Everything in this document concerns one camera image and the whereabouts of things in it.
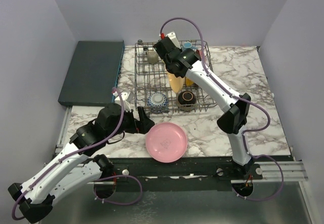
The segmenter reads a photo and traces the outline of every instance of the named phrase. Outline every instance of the black bowl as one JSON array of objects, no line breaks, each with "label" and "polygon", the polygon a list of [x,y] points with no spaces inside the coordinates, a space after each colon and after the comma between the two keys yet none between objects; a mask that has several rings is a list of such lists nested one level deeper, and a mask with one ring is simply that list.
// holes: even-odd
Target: black bowl
[{"label": "black bowl", "polygon": [[196,107],[197,99],[191,91],[183,91],[178,95],[178,108],[184,111],[191,111]]}]

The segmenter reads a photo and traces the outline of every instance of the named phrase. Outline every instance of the pink plate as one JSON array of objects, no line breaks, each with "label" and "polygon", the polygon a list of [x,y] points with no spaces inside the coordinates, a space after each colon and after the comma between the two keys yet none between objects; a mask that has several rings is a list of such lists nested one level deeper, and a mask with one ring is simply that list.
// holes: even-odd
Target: pink plate
[{"label": "pink plate", "polygon": [[148,153],[159,162],[174,162],[186,152],[188,140],[176,124],[160,123],[153,126],[146,136]]}]

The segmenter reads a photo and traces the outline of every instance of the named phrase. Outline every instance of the wire dish rack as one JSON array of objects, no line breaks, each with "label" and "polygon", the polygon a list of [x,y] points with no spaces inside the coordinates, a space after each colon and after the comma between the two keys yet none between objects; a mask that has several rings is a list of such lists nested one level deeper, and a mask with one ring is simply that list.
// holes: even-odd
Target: wire dish rack
[{"label": "wire dish rack", "polygon": [[[201,42],[199,40],[179,41],[181,46],[185,42],[191,42],[194,47],[201,49]],[[165,113],[183,110],[177,103],[178,93],[173,92],[170,87],[164,62],[160,58],[156,64],[149,64],[147,62],[146,53],[154,50],[154,44],[155,43],[145,42],[135,44],[135,108],[142,106],[147,113],[154,113],[156,107],[149,106],[147,100],[153,93],[160,92],[167,97],[169,102],[168,106],[163,109]],[[204,42],[204,53],[206,64],[210,70],[213,71],[207,42]],[[190,91],[196,96],[196,104],[192,106],[193,111],[207,111],[208,108],[217,105],[216,102],[196,84],[191,86],[184,84],[179,93],[182,91]]]}]

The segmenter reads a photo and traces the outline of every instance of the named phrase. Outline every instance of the gray wall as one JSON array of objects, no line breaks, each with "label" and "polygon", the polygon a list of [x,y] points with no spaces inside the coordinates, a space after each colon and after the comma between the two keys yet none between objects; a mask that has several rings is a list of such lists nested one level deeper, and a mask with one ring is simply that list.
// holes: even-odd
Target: gray wall
[{"label": "gray wall", "polygon": [[[156,41],[169,18],[194,20],[211,45],[261,45],[286,0],[56,0],[79,40]],[[180,38],[198,35],[184,21],[173,22]]]},{"label": "gray wall", "polygon": [[35,175],[53,153],[74,47],[54,0],[0,0],[0,223],[15,223],[8,186]]},{"label": "gray wall", "polygon": [[324,0],[287,0],[260,49],[293,153],[324,220]]}]

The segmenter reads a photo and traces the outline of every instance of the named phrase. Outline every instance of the marble countertop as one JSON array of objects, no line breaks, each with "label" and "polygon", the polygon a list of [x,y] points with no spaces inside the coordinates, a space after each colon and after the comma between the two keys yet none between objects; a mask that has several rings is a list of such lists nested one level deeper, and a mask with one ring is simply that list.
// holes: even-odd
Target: marble countertop
[{"label": "marble countertop", "polygon": [[[290,155],[290,150],[277,114],[273,98],[267,84],[256,47],[209,47],[214,73],[230,87],[240,93],[248,93],[252,101],[265,108],[271,116],[270,126],[262,132],[247,133],[250,151],[253,155]],[[135,51],[126,47],[118,88],[134,91]],[[64,136],[64,144],[76,129],[97,117],[101,107],[73,106]],[[184,129],[188,137],[185,157],[231,156],[232,151],[227,135],[222,132],[216,120],[222,115],[218,106],[207,111],[179,112],[151,115],[157,124],[172,122]],[[266,117],[257,108],[250,106],[247,128],[258,128],[266,124]],[[150,157],[145,147],[145,135],[126,134],[125,138],[113,145],[107,145],[96,152],[107,157]]]}]

